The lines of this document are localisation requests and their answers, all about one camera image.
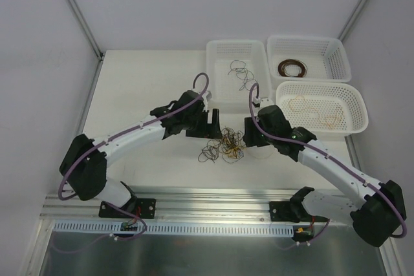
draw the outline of white tabletop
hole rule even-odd
[[[177,100],[198,72],[205,51],[110,50],[105,55],[85,124],[89,138],[138,122],[155,107]],[[243,130],[247,114],[220,111],[221,127]],[[311,169],[274,151],[266,159],[245,152],[234,164],[197,160],[207,140],[184,133],[132,151],[108,169],[108,176],[131,186],[222,189],[335,189]],[[343,138],[325,144],[350,162]]]

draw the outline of tangled wire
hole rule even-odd
[[[257,80],[254,78],[253,72],[246,68],[246,63],[244,61],[232,61],[230,63],[230,71],[227,75],[233,71],[235,72],[235,76],[243,81],[243,84],[239,90],[250,90],[253,84],[257,82]]]
[[[236,163],[243,156],[243,149],[246,147],[243,141],[243,132],[235,132],[229,127],[225,127],[221,131],[223,138],[211,139],[207,142],[207,146],[202,148],[199,155],[199,162],[208,160],[216,161],[221,154],[221,158],[227,163]]]

